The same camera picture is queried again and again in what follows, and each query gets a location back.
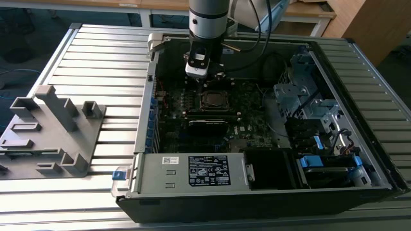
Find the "black cable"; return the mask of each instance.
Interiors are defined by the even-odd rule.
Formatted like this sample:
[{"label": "black cable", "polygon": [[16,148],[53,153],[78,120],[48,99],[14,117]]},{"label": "black cable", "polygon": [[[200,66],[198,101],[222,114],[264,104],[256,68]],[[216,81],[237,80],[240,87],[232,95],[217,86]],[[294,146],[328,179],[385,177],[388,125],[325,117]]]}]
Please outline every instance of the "black cable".
[{"label": "black cable", "polygon": [[294,117],[296,113],[306,106],[306,104],[313,100],[314,96],[320,93],[320,90],[317,89],[308,97],[308,99],[305,100],[305,102],[302,102],[302,104],[296,108],[296,110],[293,111],[290,117]]},{"label": "black cable", "polygon": [[261,60],[260,60],[260,62],[258,62],[258,69],[257,69],[258,74],[257,74],[257,77],[258,77],[260,81],[264,80],[264,66],[265,66],[266,61],[268,61],[268,58],[269,58],[270,56],[278,57],[278,58],[282,60],[284,69],[285,69],[285,70],[286,70],[286,67],[288,67],[286,59],[285,59],[285,57],[284,57],[280,53],[277,53],[276,51],[272,51],[272,52],[266,53],[266,54],[261,57]]},{"label": "black cable", "polygon": [[270,36],[270,29],[272,29],[272,14],[270,14],[272,12],[270,12],[269,0],[265,0],[265,2],[266,2],[266,10],[268,10],[268,35],[265,37],[265,43],[264,43],[261,53],[260,53],[258,57],[249,64],[240,66],[240,67],[236,67],[236,68],[232,68],[232,69],[225,69],[225,72],[240,71],[240,70],[250,67],[258,61],[262,54],[265,53],[265,50],[266,50],[266,47],[268,47],[269,36]]},{"label": "black cable", "polygon": [[334,138],[333,138],[332,145],[330,145],[330,148],[329,148],[329,155],[332,155],[332,153],[333,153],[336,141],[338,140],[338,136],[340,136],[340,134],[341,134],[344,131],[348,131],[348,129],[341,128],[341,129],[338,130],[338,132],[336,133],[336,136],[334,136]]},{"label": "black cable", "polygon": [[253,51],[253,49],[257,47],[257,44],[258,44],[258,41],[261,39],[261,25],[258,23],[258,18],[257,18],[257,10],[256,10],[256,6],[252,2],[252,0],[248,0],[249,1],[249,4],[250,4],[250,7],[252,7],[252,11],[254,12],[254,16],[256,16],[256,24],[257,24],[257,39],[256,39],[256,43],[253,44],[253,46],[248,49],[241,49],[240,50],[240,53],[248,53],[250,51]]}]

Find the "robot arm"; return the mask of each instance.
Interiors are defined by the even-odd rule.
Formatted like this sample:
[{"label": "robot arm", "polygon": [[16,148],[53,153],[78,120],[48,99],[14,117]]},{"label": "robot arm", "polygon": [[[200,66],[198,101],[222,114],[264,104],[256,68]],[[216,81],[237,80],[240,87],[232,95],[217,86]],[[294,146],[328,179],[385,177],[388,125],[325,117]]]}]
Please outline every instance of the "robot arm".
[{"label": "robot arm", "polygon": [[[221,42],[226,28],[228,14],[234,16],[238,23],[257,30],[257,21],[261,31],[274,29],[285,12],[289,0],[269,0],[270,15],[266,14],[266,0],[189,0],[189,42],[190,49],[186,57],[185,73],[188,76],[206,78],[210,65],[220,66]],[[258,19],[250,12],[250,3],[256,6]]]}]

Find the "wooden table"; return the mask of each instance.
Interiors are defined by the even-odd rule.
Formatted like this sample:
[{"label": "wooden table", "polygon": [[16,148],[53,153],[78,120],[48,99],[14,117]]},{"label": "wooden table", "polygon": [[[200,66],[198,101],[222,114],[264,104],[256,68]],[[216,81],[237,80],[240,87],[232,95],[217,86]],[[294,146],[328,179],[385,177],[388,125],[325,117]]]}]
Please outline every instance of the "wooden table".
[{"label": "wooden table", "polygon": [[[138,13],[142,27],[152,27],[152,14],[188,16],[188,0],[4,0],[0,6],[70,11]],[[333,12],[316,3],[296,2],[288,6],[281,21],[314,24],[310,36],[321,36]]]},{"label": "wooden table", "polygon": [[[141,0],[140,8],[142,27],[150,27],[152,14],[188,16],[188,0]],[[296,2],[288,6],[281,21],[314,24],[309,35],[320,37],[334,17],[334,12],[324,12],[317,3]]]},{"label": "wooden table", "polygon": [[1,0],[0,7],[138,13],[141,0]]}]

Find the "motherboard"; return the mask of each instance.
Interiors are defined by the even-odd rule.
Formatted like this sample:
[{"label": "motherboard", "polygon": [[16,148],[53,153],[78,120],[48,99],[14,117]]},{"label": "motherboard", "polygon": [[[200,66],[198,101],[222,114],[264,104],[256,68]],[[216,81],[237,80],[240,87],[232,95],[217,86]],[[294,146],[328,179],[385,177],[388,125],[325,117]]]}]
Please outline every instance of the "motherboard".
[{"label": "motherboard", "polygon": [[161,153],[237,153],[276,146],[252,81],[230,78],[208,86],[188,77],[164,78],[156,96]]}]

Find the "table leg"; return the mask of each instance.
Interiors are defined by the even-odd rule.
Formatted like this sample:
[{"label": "table leg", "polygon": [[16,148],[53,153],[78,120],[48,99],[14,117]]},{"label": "table leg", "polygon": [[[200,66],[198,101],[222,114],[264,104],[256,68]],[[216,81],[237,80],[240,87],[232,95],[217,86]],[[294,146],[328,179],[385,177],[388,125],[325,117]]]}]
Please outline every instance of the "table leg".
[{"label": "table leg", "polygon": [[138,9],[140,18],[141,18],[141,27],[149,28],[152,27],[152,12],[150,9]]},{"label": "table leg", "polygon": [[317,24],[313,27],[312,33],[310,33],[312,37],[322,36],[322,33],[324,33],[325,29],[326,29],[329,21],[330,21],[329,18],[320,18]]}]

